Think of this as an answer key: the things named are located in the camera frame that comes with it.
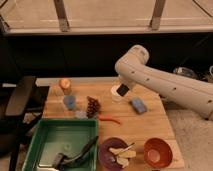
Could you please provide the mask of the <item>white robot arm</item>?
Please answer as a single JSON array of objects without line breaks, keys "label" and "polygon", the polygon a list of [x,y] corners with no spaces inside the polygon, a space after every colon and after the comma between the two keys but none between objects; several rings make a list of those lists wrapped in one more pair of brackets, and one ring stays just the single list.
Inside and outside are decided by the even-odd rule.
[{"label": "white robot arm", "polygon": [[213,121],[213,84],[148,67],[149,52],[141,45],[132,46],[115,64],[125,96],[136,84],[142,85],[176,104]]}]

